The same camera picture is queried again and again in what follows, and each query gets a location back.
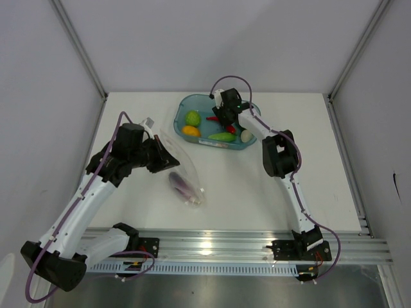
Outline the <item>orange mango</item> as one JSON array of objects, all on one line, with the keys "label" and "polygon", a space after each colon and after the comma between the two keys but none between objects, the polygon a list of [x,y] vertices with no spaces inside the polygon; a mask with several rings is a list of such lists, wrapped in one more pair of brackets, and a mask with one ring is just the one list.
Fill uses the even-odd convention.
[{"label": "orange mango", "polygon": [[184,135],[188,135],[188,136],[192,136],[192,137],[201,137],[200,130],[197,127],[194,127],[194,126],[189,126],[189,125],[184,126],[181,129],[181,132]]}]

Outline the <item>clear zip top bag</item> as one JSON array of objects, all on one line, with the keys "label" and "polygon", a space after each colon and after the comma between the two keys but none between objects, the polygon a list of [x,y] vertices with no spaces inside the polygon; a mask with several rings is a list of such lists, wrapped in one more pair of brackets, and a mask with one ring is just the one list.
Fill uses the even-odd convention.
[{"label": "clear zip top bag", "polygon": [[180,166],[173,167],[170,169],[168,175],[175,171],[180,174],[185,180],[194,188],[194,190],[198,193],[199,197],[201,198],[202,202],[200,205],[188,205],[184,202],[184,200],[174,191],[174,193],[178,196],[178,198],[184,202],[185,205],[198,208],[199,206],[205,203],[205,191],[200,183],[200,179],[198,177],[197,169],[189,157],[189,155],[184,151],[184,149],[173,139],[171,138],[164,130],[160,130],[159,134],[160,140],[164,147],[180,162]]}]

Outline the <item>red chili pepper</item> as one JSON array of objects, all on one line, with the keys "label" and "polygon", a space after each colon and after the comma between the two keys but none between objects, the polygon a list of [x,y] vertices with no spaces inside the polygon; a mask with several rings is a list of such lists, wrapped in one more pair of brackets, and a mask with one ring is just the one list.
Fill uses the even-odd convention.
[{"label": "red chili pepper", "polygon": [[235,134],[236,133],[236,129],[233,127],[233,125],[224,125],[220,122],[220,120],[216,117],[216,116],[211,116],[211,117],[206,117],[207,121],[213,121],[218,123],[221,127],[223,127],[225,129],[226,132],[231,133],[231,134]]}]

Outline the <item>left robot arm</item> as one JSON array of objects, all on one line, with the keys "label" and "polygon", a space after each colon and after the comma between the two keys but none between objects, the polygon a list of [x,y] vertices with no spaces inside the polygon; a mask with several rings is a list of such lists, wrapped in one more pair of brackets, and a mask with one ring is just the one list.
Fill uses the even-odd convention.
[{"label": "left robot arm", "polygon": [[134,169],[158,173],[180,162],[147,125],[125,123],[115,129],[111,140],[95,154],[82,182],[63,213],[37,241],[26,241],[21,255],[38,275],[63,291],[72,291],[86,271],[111,256],[149,256],[141,247],[137,229],[116,223],[91,244],[80,246],[83,233],[107,201]]}]

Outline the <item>purple eggplant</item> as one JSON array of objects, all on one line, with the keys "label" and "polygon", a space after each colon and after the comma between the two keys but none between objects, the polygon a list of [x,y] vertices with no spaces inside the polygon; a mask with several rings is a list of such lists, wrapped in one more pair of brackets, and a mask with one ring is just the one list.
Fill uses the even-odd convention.
[{"label": "purple eggplant", "polygon": [[168,175],[171,188],[184,200],[188,205],[200,205],[202,200],[194,188],[179,173],[172,171]]}]

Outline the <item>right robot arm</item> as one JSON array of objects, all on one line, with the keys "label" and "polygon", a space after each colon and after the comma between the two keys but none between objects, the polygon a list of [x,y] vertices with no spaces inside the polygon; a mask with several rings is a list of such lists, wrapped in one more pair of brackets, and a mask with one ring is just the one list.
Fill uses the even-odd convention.
[{"label": "right robot arm", "polygon": [[297,172],[301,168],[301,152],[289,130],[277,131],[262,120],[251,101],[244,102],[240,93],[212,89],[213,112],[223,124],[238,124],[261,142],[263,167],[276,180],[290,206],[291,241],[274,241],[270,248],[275,260],[312,261],[325,247],[321,226],[312,218],[306,205]]}]

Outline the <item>light green cucumber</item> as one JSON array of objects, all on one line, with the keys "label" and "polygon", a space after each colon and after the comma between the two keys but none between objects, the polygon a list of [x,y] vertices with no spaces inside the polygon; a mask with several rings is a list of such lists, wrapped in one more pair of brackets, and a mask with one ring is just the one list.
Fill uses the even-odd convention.
[{"label": "light green cucumber", "polygon": [[236,135],[229,132],[222,132],[209,135],[207,138],[214,141],[234,142],[236,140]]}]

